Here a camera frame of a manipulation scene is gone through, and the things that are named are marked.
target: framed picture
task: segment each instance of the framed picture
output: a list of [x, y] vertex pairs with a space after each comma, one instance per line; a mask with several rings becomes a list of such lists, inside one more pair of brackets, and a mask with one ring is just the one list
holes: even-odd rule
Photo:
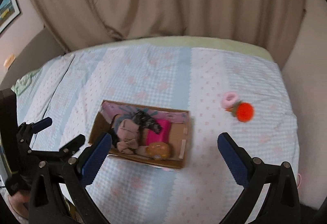
[[20, 14], [16, 0], [3, 0], [0, 5], [0, 34]]

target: brown plush toy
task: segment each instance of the brown plush toy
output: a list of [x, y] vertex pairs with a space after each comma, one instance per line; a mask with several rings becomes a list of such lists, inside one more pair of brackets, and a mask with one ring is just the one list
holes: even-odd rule
[[155, 160], [167, 160], [170, 158], [170, 146], [164, 142], [151, 143], [146, 152]]

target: bright pink case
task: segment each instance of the bright pink case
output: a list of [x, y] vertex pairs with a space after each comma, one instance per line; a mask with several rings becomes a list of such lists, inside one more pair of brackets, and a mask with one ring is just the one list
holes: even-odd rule
[[164, 142], [169, 143], [169, 132], [171, 127], [171, 122], [167, 120], [156, 119], [156, 121], [162, 127], [160, 134], [156, 134], [154, 131], [149, 130], [147, 137], [147, 146], [151, 143]]

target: bed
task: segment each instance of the bed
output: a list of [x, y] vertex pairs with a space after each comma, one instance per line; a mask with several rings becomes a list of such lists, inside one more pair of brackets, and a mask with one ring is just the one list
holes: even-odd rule
[[[255, 108], [241, 123], [220, 106], [237, 91]], [[51, 117], [34, 150], [86, 136], [104, 100], [190, 110], [191, 154], [168, 170], [107, 158], [89, 194], [111, 223], [218, 223], [242, 191], [218, 149], [228, 132], [264, 162], [298, 172], [297, 122], [277, 64], [263, 48], [205, 37], [160, 37], [95, 46], [48, 61], [17, 98], [18, 122]], [[259, 212], [264, 189], [249, 220]], [[69, 199], [67, 190], [63, 194]]]

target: orange ball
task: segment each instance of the orange ball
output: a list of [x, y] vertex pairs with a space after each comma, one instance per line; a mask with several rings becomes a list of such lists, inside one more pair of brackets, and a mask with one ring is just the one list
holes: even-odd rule
[[250, 103], [242, 102], [237, 110], [236, 117], [240, 122], [248, 122], [252, 120], [254, 116], [254, 108]]

